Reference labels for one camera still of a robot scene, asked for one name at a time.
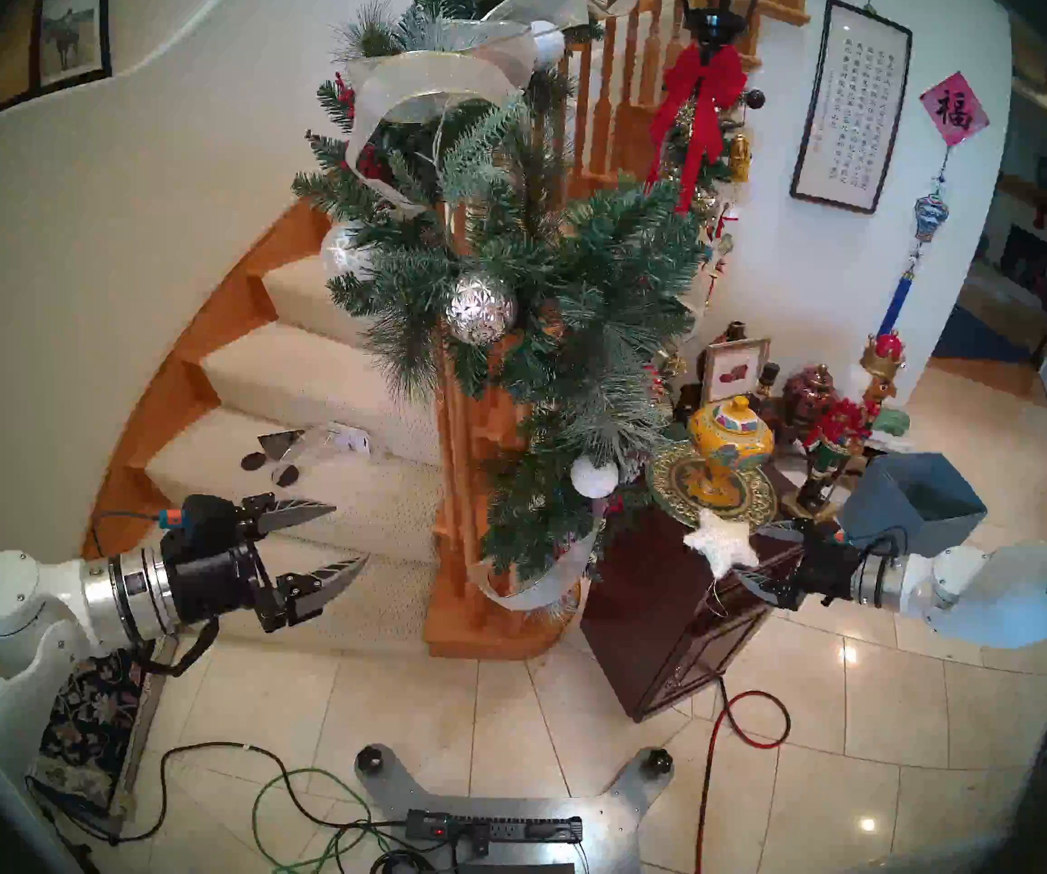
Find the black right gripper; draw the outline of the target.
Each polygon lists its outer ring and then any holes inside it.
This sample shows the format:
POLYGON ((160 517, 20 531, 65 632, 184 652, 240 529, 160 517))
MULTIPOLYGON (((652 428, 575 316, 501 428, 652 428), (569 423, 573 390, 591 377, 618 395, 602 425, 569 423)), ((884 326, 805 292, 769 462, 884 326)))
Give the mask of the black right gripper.
POLYGON ((787 577, 773 578, 761 572, 732 569, 731 575, 748 592, 775 608, 798 610, 808 595, 850 600, 850 582, 860 566, 860 550, 844 531, 831 522, 773 521, 753 530, 756 547, 773 544, 800 545, 798 560, 787 577))

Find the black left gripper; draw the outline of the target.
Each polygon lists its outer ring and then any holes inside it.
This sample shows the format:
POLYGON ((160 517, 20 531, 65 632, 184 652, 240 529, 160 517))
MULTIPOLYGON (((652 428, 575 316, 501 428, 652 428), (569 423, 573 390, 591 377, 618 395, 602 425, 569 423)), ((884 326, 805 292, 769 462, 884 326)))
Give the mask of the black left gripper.
POLYGON ((269 578, 257 544, 275 531, 303 526, 336 506, 259 494, 240 502, 192 494, 181 507, 162 509, 160 543, 176 613, 183 624, 233 610, 252 610, 266 633, 320 617, 348 589, 369 556, 324 565, 312 574, 269 578))

